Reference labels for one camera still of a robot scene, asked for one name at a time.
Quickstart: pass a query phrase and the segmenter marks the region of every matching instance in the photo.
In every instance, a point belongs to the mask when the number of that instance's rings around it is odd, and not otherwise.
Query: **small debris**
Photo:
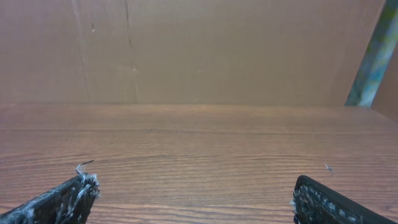
[[[340,209],[340,211],[338,211],[338,213],[339,213],[339,215],[341,215],[342,217],[345,217],[345,216],[346,216],[345,212],[344,212],[342,209]]]
[[[352,223],[354,223],[356,221],[356,219],[354,217],[348,217],[347,219],[348,219],[348,221],[350,221]]]
[[[80,177],[83,177],[83,176],[84,176],[83,173],[84,173],[84,171],[85,171],[84,165],[86,165],[87,163],[91,163],[91,162],[93,162],[93,161],[94,161],[94,160],[88,161],[88,162],[84,162],[84,163],[78,165],[78,166],[76,167],[76,169],[75,169],[77,175],[79,175]]]
[[[296,211],[296,203],[293,200],[290,200],[289,204],[293,206],[293,213],[297,213]]]
[[[330,202],[328,206],[329,206],[330,210],[333,210],[333,211],[336,210],[336,205],[335,204]]]
[[[333,175],[333,169],[332,169],[330,166],[328,166],[328,164],[326,164],[326,163],[325,163],[325,167],[326,167],[326,169],[327,169],[328,171],[331,172],[331,175]]]

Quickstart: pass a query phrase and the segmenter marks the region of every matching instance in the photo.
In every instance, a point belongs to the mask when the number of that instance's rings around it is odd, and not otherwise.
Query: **black plastic part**
[[[76,176],[23,205],[0,215],[6,224],[81,224],[87,221],[98,195],[94,179]]]
[[[397,224],[305,175],[294,188],[295,223]]]

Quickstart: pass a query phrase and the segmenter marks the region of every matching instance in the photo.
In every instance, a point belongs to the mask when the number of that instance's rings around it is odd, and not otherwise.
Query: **brown cardboard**
[[[383,3],[2,0],[0,100],[344,105]]]
[[[0,1],[0,101],[89,101],[70,1]]]
[[[390,59],[382,82],[372,103],[372,109],[398,121],[398,46]]]

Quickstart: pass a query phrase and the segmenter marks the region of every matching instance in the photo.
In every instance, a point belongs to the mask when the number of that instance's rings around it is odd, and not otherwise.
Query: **wood grain surface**
[[[397,146],[361,108],[0,105],[0,212],[94,159],[88,223],[292,223],[302,174],[398,222]]]

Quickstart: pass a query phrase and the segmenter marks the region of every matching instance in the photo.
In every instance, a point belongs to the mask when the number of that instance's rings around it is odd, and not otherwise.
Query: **cardboard wall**
[[[398,46],[373,99],[372,109],[398,121]]]
[[[383,0],[0,0],[0,101],[344,105]]]

